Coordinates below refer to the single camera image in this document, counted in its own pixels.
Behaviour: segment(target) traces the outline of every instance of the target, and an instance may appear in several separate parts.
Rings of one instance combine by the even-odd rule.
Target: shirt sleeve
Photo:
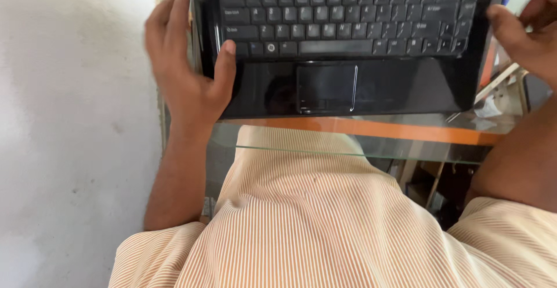
[[[204,224],[194,222],[132,235],[116,250],[108,287],[174,287],[204,228]]]
[[[557,214],[511,201],[476,198],[449,234],[532,286],[555,287]]]

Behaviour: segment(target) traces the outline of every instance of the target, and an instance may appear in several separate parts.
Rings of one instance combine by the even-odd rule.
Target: hand
[[[518,18],[504,6],[493,5],[487,17],[512,60],[557,91],[557,0],[531,0]],[[533,32],[526,33],[526,26]]]
[[[231,40],[222,45],[213,80],[191,70],[188,31],[189,0],[163,0],[145,23],[145,46],[171,113],[171,129],[194,141],[208,141],[232,96],[236,45]]]

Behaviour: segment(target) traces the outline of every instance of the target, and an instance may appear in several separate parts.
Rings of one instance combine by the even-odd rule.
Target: laptop keyboard
[[[466,49],[477,0],[220,0],[237,56],[439,56]]]

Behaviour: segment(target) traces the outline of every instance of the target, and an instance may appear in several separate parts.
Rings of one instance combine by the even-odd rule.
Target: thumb
[[[493,35],[509,56],[519,64],[527,64],[527,59],[538,51],[538,43],[526,33],[522,22],[502,5],[491,6],[487,17],[491,21]]]
[[[232,87],[236,77],[236,43],[227,40],[220,47],[217,63],[214,66],[213,88],[219,96],[232,96]]]

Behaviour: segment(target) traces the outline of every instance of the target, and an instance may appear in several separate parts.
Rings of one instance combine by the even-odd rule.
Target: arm
[[[232,96],[236,45],[226,41],[214,80],[194,73],[187,56],[189,0],[163,0],[145,23],[145,45],[172,123],[167,148],[149,196],[144,229],[154,231],[199,219],[205,198],[205,154],[211,129]]]
[[[511,58],[557,91],[557,0],[532,0],[517,19],[492,6],[494,35]],[[533,27],[527,34],[524,25]],[[527,115],[491,151],[472,179],[468,200],[492,197],[557,212],[557,98]]]

